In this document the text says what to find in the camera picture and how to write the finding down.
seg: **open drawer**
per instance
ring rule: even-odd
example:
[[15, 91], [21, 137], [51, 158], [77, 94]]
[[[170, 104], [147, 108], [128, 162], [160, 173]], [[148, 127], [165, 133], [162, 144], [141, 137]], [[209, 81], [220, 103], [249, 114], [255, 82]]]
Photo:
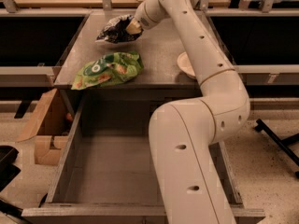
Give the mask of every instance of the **open drawer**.
[[[149, 90], [150, 99], [142, 98], [141, 92], [123, 99], [126, 92], [119, 91], [117, 99], [85, 93], [47, 200], [40, 208], [25, 209], [23, 217], [43, 224], [168, 223], [148, 126], [152, 111], [170, 94]], [[244, 209], [224, 144], [212, 146], [211, 154], [237, 223], [258, 223], [264, 212]]]

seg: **black metal stand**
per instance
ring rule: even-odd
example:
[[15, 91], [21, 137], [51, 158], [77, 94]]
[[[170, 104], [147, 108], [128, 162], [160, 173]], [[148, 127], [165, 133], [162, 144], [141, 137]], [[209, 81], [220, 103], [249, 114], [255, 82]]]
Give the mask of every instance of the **black metal stand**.
[[254, 129], [257, 132], [264, 130], [270, 136], [270, 138], [272, 138], [273, 141], [276, 142], [279, 147], [299, 166], [298, 156], [288, 148], [289, 145], [299, 142], [299, 133], [281, 140], [261, 119], [257, 119], [256, 122], [258, 123], [258, 125]]

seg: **cardboard box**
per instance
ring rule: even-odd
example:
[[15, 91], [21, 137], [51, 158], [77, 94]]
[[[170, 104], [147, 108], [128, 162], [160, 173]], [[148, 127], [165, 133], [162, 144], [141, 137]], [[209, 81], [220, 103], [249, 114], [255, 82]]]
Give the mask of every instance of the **cardboard box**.
[[68, 136], [62, 134], [69, 128], [65, 119], [67, 109], [57, 89], [44, 93], [24, 126], [16, 142], [33, 137], [36, 164], [57, 165]]

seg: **black panel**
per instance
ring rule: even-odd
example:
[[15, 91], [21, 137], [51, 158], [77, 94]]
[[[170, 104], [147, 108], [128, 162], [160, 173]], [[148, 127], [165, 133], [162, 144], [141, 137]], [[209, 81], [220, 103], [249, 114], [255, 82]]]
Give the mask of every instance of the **black panel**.
[[299, 17], [213, 17], [236, 64], [299, 64]]
[[0, 66], [54, 66], [83, 17], [0, 17]]

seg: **crumpled bag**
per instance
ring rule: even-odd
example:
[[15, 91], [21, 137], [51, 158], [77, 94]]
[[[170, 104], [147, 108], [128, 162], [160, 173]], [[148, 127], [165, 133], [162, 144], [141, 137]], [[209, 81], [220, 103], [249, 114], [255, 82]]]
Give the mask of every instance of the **crumpled bag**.
[[86, 63], [77, 72], [71, 89], [119, 85], [140, 74], [143, 67], [140, 55], [135, 51], [104, 55], [96, 62]]
[[111, 43], [135, 41], [143, 33], [138, 21], [132, 15], [123, 15], [111, 19], [95, 41], [107, 41]]

